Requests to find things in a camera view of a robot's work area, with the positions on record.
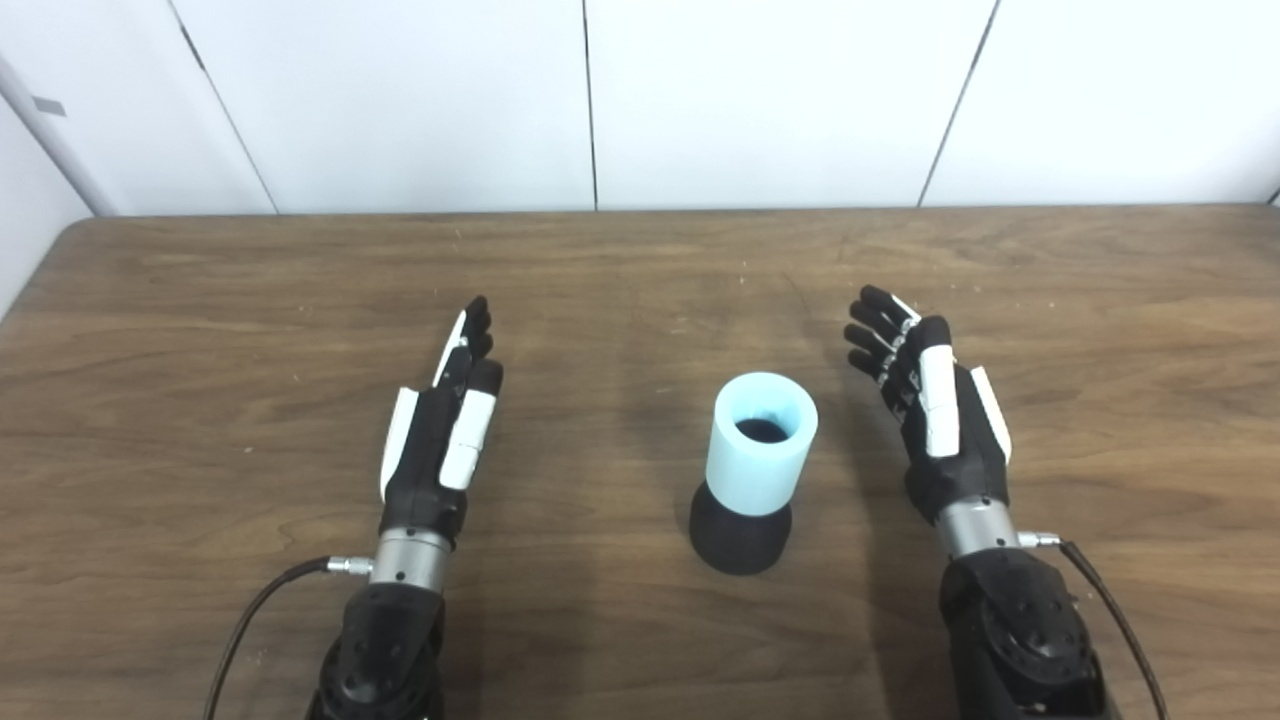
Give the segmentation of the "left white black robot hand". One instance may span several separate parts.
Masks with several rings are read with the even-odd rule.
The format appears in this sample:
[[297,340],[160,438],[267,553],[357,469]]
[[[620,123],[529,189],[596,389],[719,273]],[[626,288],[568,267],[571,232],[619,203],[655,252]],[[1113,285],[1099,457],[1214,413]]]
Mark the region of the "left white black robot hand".
[[384,445],[380,533],[457,541],[504,379],[486,297],[457,316],[431,384],[399,389]]

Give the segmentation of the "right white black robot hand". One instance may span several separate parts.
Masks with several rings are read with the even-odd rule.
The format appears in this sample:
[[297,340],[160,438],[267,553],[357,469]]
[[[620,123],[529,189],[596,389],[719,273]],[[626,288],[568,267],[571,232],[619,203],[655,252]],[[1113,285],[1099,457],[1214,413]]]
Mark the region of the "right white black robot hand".
[[873,284],[849,315],[847,361],[876,382],[900,423],[913,507],[934,523],[964,500],[1009,506],[1009,428],[984,370],[957,360],[948,322]]

